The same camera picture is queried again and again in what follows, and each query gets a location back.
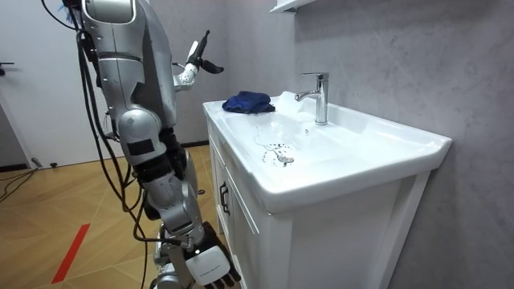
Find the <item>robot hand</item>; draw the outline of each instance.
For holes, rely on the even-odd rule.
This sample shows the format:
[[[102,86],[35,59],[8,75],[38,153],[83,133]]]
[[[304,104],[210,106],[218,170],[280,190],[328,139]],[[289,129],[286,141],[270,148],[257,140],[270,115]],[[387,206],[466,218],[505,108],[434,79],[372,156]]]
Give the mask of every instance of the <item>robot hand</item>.
[[[187,56],[185,66],[182,66],[178,63],[173,63],[173,65],[182,67],[184,69],[180,75],[173,76],[173,81],[175,82],[175,92],[190,90],[194,84],[194,79],[200,68],[203,68],[203,70],[211,74],[219,74],[225,70],[223,67],[219,67],[211,61],[204,60],[202,58],[203,51],[207,45],[207,37],[209,34],[210,31],[207,31],[202,40],[200,40],[200,43],[197,41],[193,42],[193,45],[190,48],[190,53]]]
[[[241,276],[235,270],[228,250],[208,222],[203,223],[203,228],[203,242],[190,252],[184,252],[184,259],[191,275],[206,289],[233,287],[241,281]]]

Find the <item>sink basin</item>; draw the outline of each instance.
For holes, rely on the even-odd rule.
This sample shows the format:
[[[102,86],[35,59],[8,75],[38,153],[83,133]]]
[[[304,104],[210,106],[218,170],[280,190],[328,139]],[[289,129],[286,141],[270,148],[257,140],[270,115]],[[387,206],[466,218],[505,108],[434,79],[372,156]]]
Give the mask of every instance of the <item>sink basin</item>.
[[[290,169],[335,157],[330,148],[338,143],[317,129],[311,120],[273,112],[233,116],[226,120],[226,125],[235,136],[245,136],[240,142],[253,161]]]
[[[271,98],[276,112],[242,115],[204,104],[210,123],[268,212],[328,200],[438,168],[451,139],[330,104],[314,124],[316,101]]]

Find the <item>chrome faucet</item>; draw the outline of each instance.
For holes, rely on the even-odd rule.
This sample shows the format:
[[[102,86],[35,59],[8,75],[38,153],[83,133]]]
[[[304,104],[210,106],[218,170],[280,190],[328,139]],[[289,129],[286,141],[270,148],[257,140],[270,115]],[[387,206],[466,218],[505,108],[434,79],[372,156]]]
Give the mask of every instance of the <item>chrome faucet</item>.
[[[328,72],[321,73],[302,73],[301,75],[316,75],[316,90],[301,92],[295,95],[296,101],[302,101],[305,97],[316,97],[316,124],[326,125],[328,110]]]

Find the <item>parquet floor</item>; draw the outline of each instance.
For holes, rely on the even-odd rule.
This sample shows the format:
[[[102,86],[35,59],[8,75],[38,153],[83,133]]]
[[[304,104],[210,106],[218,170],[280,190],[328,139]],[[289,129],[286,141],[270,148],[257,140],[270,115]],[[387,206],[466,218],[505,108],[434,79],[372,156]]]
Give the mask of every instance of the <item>parquet floor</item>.
[[[203,220],[216,226],[209,147],[188,150],[198,188],[206,191],[198,197]],[[124,170],[126,162],[121,158],[120,163]],[[0,178],[19,173],[0,173]],[[128,197],[136,200],[136,184],[128,188]],[[85,224],[91,225],[64,281],[51,284]],[[159,222],[144,218],[142,226],[154,236]],[[145,251],[132,229],[132,219],[121,210],[98,162],[38,171],[0,204],[0,288],[138,289]],[[150,256],[146,288],[156,274]]]

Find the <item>bathroom vanity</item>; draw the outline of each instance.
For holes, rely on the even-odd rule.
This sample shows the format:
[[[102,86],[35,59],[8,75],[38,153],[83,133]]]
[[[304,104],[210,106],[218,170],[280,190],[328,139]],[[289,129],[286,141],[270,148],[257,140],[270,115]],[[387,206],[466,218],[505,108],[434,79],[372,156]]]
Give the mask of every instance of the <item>bathroom vanity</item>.
[[[204,104],[219,231],[246,289],[386,289],[451,139],[330,104]]]

